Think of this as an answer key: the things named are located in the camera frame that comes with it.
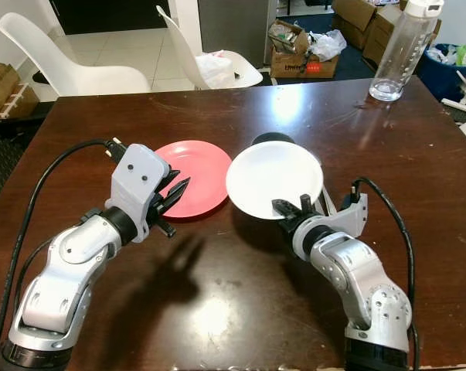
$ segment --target clear plastic bottle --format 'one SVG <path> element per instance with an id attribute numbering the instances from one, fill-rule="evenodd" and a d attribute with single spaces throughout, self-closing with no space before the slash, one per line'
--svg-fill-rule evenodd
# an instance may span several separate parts
<path id="1" fill-rule="evenodd" d="M 442 11 L 444 0 L 409 0 L 401 14 L 379 69 L 370 85 L 370 95 L 394 101 L 403 94 Z"/>

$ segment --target white plate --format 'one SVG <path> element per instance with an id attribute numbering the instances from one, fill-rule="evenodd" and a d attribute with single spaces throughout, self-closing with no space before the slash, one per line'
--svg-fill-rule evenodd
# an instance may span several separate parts
<path id="1" fill-rule="evenodd" d="M 272 207 L 285 199 L 301 208 L 300 196 L 314 202 L 324 184 L 320 163 L 312 153 L 286 141 L 265 141 L 241 152 L 231 163 L 226 188 L 231 201 L 261 219 L 283 219 Z"/>

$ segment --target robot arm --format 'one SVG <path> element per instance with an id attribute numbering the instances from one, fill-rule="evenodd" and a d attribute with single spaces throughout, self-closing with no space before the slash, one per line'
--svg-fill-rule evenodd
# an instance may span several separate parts
<path id="1" fill-rule="evenodd" d="M 366 223 L 367 195 L 352 190 L 338 212 L 326 192 L 324 197 L 329 215 L 306 195 L 302 210 L 284 200 L 274 200 L 273 207 L 285 217 L 280 225 L 296 255 L 327 278 L 342 299 L 348 317 L 346 369 L 405 370 L 410 301 L 387 277 L 376 253 L 355 238 Z"/>
<path id="2" fill-rule="evenodd" d="M 179 182 L 163 198 L 158 191 L 178 171 L 143 145 L 126 148 L 114 139 L 109 153 L 118 165 L 107 209 L 52 240 L 44 270 L 27 287 L 15 313 L 1 350 L 2 371 L 65 369 L 90 304 L 92 287 L 107 261 L 129 241 L 141 242 L 153 225 L 160 226 L 168 237 L 175 232 L 160 215 L 180 199 L 189 179 Z"/>

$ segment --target dark brown table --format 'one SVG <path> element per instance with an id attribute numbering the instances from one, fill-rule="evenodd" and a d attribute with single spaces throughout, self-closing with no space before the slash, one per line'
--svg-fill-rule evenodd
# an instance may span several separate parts
<path id="1" fill-rule="evenodd" d="M 368 98 L 368 86 L 353 80 L 60 98 L 0 195 L 0 295 L 32 187 L 67 147 L 113 136 L 153 149 L 199 139 L 234 158 L 259 134 L 281 131 L 321 159 L 337 203 L 359 175 L 385 190 L 416 249 L 421 365 L 466 364 L 466 138 L 418 79 L 394 104 Z M 113 169 L 102 148 L 66 160 L 39 197 L 22 258 L 91 207 L 103 207 Z M 406 289 L 402 238 L 385 206 L 364 190 L 369 221 L 361 238 Z M 174 225 L 175 238 L 153 230 L 108 264 L 69 369 L 344 365 L 340 299 L 315 269 L 286 253 L 275 223 L 226 202 Z"/>

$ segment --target floor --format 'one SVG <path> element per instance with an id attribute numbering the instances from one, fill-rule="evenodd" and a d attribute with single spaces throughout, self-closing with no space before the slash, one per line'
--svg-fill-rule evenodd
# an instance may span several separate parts
<path id="1" fill-rule="evenodd" d="M 287 0 L 279 0 L 277 16 L 287 14 Z M 329 6 L 306 6 L 304 0 L 291 0 L 291 15 L 323 14 L 333 12 Z M 193 84 L 185 77 L 167 29 L 138 29 L 120 32 L 99 32 L 60 36 L 56 45 L 72 60 L 85 66 L 132 66 L 148 79 L 153 92 L 193 90 Z M 55 101 L 54 89 L 35 83 L 28 73 L 30 83 L 40 101 Z"/>

